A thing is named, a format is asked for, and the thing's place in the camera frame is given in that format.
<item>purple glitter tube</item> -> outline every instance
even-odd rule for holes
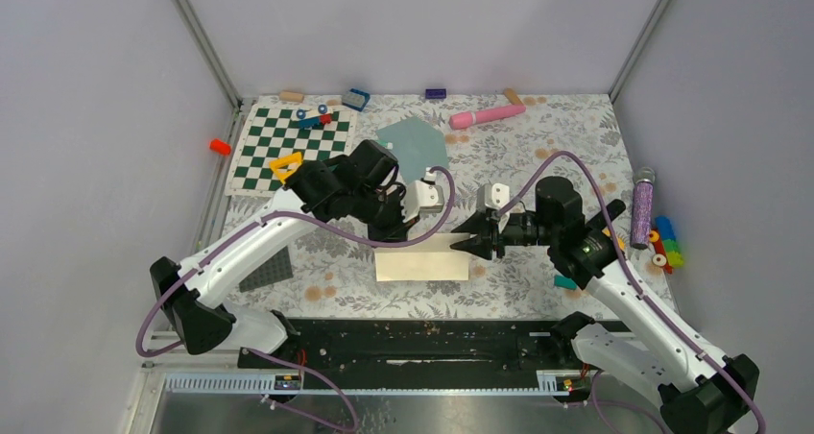
[[[646,249],[650,242],[650,215],[653,212],[653,183],[656,172],[642,167],[634,175],[634,215],[631,219],[631,247]]]

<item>small wooden block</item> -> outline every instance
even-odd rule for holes
[[[292,103],[302,103],[305,95],[294,91],[280,91],[280,101],[290,101]]]
[[[517,96],[515,91],[512,90],[511,88],[506,88],[505,90],[503,90],[503,95],[506,98],[509,98],[509,103],[512,103],[513,105],[522,105],[523,104],[522,100],[520,100],[520,97]]]

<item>orange cap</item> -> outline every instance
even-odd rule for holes
[[[215,138],[209,142],[209,149],[223,156],[228,156],[231,154],[231,146],[218,138]]]

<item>gray wall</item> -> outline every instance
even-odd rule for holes
[[[656,0],[191,0],[244,95],[606,93]]]
[[[229,107],[170,0],[0,0],[0,432],[115,432]]]
[[[812,16],[812,0],[675,0],[616,104],[680,239],[681,312],[756,361],[769,432],[810,430],[814,401]]]

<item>light blue paper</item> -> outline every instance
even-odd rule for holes
[[[382,141],[393,143],[391,152],[398,159],[398,169],[405,182],[424,178],[427,167],[449,168],[443,133],[417,117],[379,129],[376,134]]]

